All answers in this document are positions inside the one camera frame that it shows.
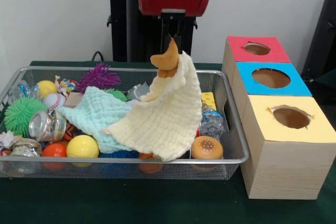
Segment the spiky ball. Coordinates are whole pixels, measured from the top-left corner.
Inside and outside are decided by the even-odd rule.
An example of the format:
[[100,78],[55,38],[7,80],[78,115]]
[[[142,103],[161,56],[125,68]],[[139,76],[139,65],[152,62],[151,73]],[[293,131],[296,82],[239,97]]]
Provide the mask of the spiky ball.
[[15,135],[28,137],[30,119],[41,110],[46,111],[47,107],[35,98],[24,97],[16,100],[5,112],[6,129]]
[[84,94],[87,87],[110,89],[120,83],[121,81],[117,73],[109,73],[109,66],[100,63],[80,79],[78,91]]
[[121,91],[117,89],[108,89],[105,92],[113,95],[115,98],[119,99],[120,101],[127,102],[126,95],[124,95]]

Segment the green spiky ball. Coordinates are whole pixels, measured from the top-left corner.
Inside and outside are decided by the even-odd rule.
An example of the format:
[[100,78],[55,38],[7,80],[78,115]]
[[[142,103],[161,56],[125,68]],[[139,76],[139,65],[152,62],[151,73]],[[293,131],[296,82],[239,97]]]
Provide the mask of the green spiky ball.
[[25,97],[16,100],[5,112],[6,129],[15,135],[28,137],[30,119],[41,110],[46,111],[47,107],[35,98]]
[[117,89],[107,89],[105,92],[112,94],[115,98],[119,99],[120,101],[127,102],[126,96]]

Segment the white wall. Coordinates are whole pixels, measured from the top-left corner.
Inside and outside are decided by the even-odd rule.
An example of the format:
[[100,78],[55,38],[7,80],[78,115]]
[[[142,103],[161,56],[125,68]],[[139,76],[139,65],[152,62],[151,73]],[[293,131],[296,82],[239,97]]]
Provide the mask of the white wall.
[[[323,0],[210,0],[194,33],[195,62],[222,62],[227,35],[277,36],[301,70]],[[109,0],[0,0],[0,90],[32,60],[111,58]]]

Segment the red box top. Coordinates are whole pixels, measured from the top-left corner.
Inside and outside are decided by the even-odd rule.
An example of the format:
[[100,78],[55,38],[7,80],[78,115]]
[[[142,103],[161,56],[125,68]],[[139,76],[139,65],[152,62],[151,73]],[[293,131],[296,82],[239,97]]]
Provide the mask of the red box top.
[[290,63],[284,48],[276,37],[228,36],[236,61]]

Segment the yellow ball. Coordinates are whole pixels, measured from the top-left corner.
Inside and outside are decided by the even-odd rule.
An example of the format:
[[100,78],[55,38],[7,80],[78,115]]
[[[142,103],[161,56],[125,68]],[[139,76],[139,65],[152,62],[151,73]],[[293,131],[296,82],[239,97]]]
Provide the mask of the yellow ball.
[[98,155],[98,144],[91,136],[75,136],[67,147],[68,157],[98,157]]
[[41,92],[42,99],[49,94],[57,93],[56,85],[52,81],[40,81],[37,85]]

